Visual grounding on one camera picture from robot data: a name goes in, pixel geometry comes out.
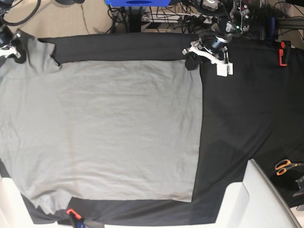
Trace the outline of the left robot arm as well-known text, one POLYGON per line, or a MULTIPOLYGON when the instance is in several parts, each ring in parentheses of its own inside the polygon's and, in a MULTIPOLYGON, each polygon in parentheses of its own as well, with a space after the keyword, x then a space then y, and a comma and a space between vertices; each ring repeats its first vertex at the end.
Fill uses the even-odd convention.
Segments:
POLYGON ((243 0, 194 0, 192 5, 204 17, 211 18, 211 25, 198 34, 198 40, 182 51, 186 56, 188 71, 197 69, 206 58, 216 65, 218 76, 233 74, 229 60, 228 43, 233 37, 248 32, 250 10, 243 0))

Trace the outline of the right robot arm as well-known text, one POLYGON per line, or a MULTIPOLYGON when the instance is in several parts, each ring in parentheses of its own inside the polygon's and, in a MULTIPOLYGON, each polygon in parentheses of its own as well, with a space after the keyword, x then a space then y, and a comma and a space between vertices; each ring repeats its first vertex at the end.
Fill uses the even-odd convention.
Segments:
POLYGON ((16 63, 22 64, 27 59, 26 50, 20 41, 21 34, 13 34, 8 26, 0 21, 0 56, 13 58, 16 63))

